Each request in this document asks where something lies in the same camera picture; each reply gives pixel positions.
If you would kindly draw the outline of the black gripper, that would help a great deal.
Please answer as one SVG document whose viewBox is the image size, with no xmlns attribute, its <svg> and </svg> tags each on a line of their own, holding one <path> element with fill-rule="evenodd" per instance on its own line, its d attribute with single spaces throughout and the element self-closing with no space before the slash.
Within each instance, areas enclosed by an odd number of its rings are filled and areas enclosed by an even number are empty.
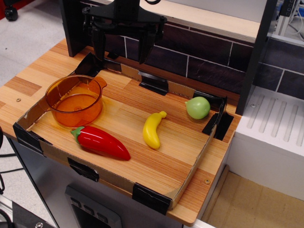
<svg viewBox="0 0 304 228">
<path fill-rule="evenodd" d="M 85 7 L 84 30 L 92 34 L 96 58 L 103 61 L 105 34 L 139 38 L 138 62 L 147 61 L 154 43 L 163 37 L 165 16 L 147 11 L 138 0 L 115 0 L 107 5 Z"/>
</svg>

